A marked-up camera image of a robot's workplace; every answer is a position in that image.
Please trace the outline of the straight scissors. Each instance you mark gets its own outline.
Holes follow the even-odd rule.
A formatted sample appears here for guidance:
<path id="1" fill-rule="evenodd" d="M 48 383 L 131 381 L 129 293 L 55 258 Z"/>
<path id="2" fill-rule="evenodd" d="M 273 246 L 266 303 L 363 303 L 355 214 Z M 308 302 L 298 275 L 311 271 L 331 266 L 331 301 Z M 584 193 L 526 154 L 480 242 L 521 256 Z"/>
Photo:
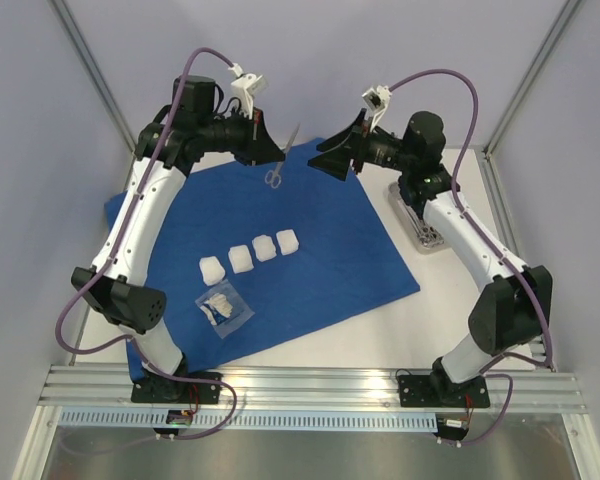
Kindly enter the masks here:
<path id="1" fill-rule="evenodd" d="M 290 135 L 289 139 L 287 140 L 287 143 L 283 149 L 283 154 L 284 154 L 283 160 L 280 162 L 277 162 L 276 165 L 272 169 L 270 169 L 265 175 L 265 178 L 264 178 L 265 183 L 267 185 L 269 185 L 272 189 L 277 189 L 282 183 L 282 177 L 281 177 L 280 171 L 284 165 L 284 162 L 286 160 L 288 153 L 290 152 L 291 148 L 294 145 L 294 142 L 299 133 L 300 127 L 301 127 L 301 124 L 298 123 L 296 125 L 296 127 L 294 128 L 292 134 Z"/>

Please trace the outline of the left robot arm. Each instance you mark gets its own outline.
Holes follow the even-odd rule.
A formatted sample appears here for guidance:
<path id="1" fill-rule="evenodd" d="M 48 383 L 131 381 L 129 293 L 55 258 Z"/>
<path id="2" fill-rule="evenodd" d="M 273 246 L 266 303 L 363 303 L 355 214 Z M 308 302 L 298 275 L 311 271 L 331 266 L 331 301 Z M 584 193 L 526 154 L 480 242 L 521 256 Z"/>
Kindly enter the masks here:
<path id="1" fill-rule="evenodd" d="M 169 401 L 187 394 L 190 378 L 186 356 L 164 320 L 166 295 L 145 284 L 151 254 L 172 202 L 205 154 L 230 153 L 246 166 L 284 160 L 254 102 L 265 86 L 261 74 L 238 75 L 231 84 L 238 105 L 221 113 L 224 94 L 215 80 L 176 78 L 170 104 L 139 134 L 130 186 L 105 244 L 90 267 L 72 274 L 78 293 L 122 331 Z"/>

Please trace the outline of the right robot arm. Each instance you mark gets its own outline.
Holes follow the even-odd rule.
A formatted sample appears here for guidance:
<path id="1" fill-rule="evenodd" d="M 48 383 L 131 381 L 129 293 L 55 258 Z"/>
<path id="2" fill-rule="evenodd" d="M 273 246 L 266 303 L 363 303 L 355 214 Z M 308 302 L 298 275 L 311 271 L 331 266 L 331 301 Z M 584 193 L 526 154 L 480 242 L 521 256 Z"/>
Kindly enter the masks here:
<path id="1" fill-rule="evenodd" d="M 429 376 L 434 399 L 452 405 L 486 369 L 547 330 L 552 277 L 545 267 L 508 255 L 474 217 L 442 163 L 445 146 L 444 124 L 434 113 L 413 114 L 402 137 L 372 127 L 359 113 L 345 130 L 319 143 L 308 164 L 338 180 L 366 164 L 399 172 L 402 201 L 441 235 L 471 274 L 479 297 L 469 332 L 434 362 Z"/>

